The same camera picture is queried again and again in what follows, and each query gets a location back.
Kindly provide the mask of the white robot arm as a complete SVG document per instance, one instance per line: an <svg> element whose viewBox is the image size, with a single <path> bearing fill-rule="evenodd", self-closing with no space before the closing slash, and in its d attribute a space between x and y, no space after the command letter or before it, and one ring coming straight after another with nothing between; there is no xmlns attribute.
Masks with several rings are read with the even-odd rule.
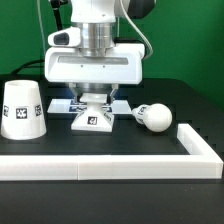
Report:
<svg viewBox="0 0 224 224"><path fill-rule="evenodd" d="M156 0L69 0L71 26L48 37L45 77L66 83L77 101L104 94L111 101L121 84L142 81L142 61L153 53L149 41L113 35L116 19L146 17Z"/></svg>

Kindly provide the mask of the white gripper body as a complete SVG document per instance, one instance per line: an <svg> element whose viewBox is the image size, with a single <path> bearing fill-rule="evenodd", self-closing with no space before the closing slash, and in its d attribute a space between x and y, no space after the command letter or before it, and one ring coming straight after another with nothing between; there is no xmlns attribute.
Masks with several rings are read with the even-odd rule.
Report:
<svg viewBox="0 0 224 224"><path fill-rule="evenodd" d="M142 43L116 43L105 56L84 56L81 30L70 27L48 36L45 77L50 82L138 84L142 80Z"/></svg>

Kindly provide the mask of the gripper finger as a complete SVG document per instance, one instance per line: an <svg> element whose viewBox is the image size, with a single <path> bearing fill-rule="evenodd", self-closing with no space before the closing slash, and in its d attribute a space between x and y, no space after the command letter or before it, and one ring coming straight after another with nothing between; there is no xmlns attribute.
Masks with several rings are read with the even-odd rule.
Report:
<svg viewBox="0 0 224 224"><path fill-rule="evenodd" d="M76 83L70 83L69 89L71 90L72 94L74 95L74 100L78 102L81 97L81 89L80 86Z"/></svg>
<svg viewBox="0 0 224 224"><path fill-rule="evenodd" d="M114 101L114 96L116 95L117 91L119 89L118 84L110 84L109 85L109 93L107 95L107 103L112 104Z"/></svg>

